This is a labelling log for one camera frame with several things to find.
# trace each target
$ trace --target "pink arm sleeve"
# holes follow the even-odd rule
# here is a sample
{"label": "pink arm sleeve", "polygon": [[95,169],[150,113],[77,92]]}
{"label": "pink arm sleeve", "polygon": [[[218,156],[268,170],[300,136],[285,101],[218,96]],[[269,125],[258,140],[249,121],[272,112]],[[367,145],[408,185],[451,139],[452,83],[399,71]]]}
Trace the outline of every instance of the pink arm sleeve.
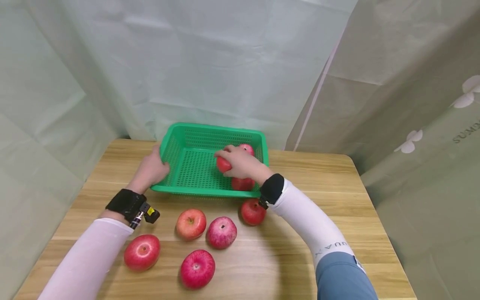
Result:
{"label": "pink arm sleeve", "polygon": [[58,266],[39,300],[94,300],[133,229],[102,218],[82,234]]}
{"label": "pink arm sleeve", "polygon": [[309,197],[285,179],[282,194],[269,207],[300,235],[310,248],[316,267],[331,252],[353,255],[335,223]]}

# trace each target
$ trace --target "black wrist strap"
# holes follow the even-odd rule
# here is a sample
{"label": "black wrist strap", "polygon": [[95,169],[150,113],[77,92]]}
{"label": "black wrist strap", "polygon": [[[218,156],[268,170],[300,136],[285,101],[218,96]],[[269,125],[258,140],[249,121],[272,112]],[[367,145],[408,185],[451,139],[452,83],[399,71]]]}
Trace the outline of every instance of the black wrist strap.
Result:
{"label": "black wrist strap", "polygon": [[127,189],[121,189],[120,192],[112,198],[105,209],[122,214],[125,217],[125,220],[131,223],[146,201],[147,198],[143,195]]}
{"label": "black wrist strap", "polygon": [[267,204],[275,204],[282,195],[285,179],[280,174],[274,174],[260,188],[260,206],[268,208]]}

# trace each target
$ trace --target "fabric wall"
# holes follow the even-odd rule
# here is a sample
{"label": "fabric wall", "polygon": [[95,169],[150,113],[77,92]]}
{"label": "fabric wall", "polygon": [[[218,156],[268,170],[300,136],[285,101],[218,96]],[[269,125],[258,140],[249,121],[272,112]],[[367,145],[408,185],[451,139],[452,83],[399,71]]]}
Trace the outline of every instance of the fabric wall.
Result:
{"label": "fabric wall", "polygon": [[119,136],[22,1],[0,3],[0,299],[11,299]]}
{"label": "fabric wall", "polygon": [[353,158],[420,300],[480,298],[479,51],[477,0],[359,0],[286,146]]}
{"label": "fabric wall", "polygon": [[356,2],[1,1],[0,299],[115,137],[189,121],[283,148]]}
{"label": "fabric wall", "polygon": [[61,2],[150,138],[184,121],[282,149],[357,0]]}

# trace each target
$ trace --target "blue sleeve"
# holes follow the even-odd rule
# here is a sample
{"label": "blue sleeve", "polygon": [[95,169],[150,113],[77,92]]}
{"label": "blue sleeve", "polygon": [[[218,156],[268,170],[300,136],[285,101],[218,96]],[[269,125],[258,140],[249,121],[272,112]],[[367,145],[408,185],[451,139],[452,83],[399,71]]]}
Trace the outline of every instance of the blue sleeve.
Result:
{"label": "blue sleeve", "polygon": [[356,258],[332,252],[317,265],[318,300],[378,300],[373,286]]}

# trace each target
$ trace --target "wooden table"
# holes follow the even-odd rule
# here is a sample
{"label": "wooden table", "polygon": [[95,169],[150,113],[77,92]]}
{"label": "wooden table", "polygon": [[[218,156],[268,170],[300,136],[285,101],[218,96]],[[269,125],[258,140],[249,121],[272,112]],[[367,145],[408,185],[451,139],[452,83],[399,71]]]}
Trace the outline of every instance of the wooden table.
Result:
{"label": "wooden table", "polygon": [[[24,282],[16,299],[36,299],[70,247],[98,216],[118,190],[125,187],[153,142],[115,140],[110,144],[55,235]],[[269,151],[271,168],[292,181],[317,203],[345,235],[362,262],[380,299],[416,299],[348,156]],[[161,242],[157,264],[144,273],[130,272],[119,255],[105,280],[99,299],[316,299],[315,274],[310,251],[296,232],[272,212],[260,226],[241,223],[242,199],[146,193],[160,210],[154,224],[143,223],[131,236],[153,233]],[[212,221],[229,216],[238,236],[228,249],[216,251],[205,243],[205,234],[192,242],[175,235],[175,223],[187,208],[199,208]],[[206,249],[215,258],[212,281],[198,291],[185,290],[178,280],[179,266],[187,254]]]}

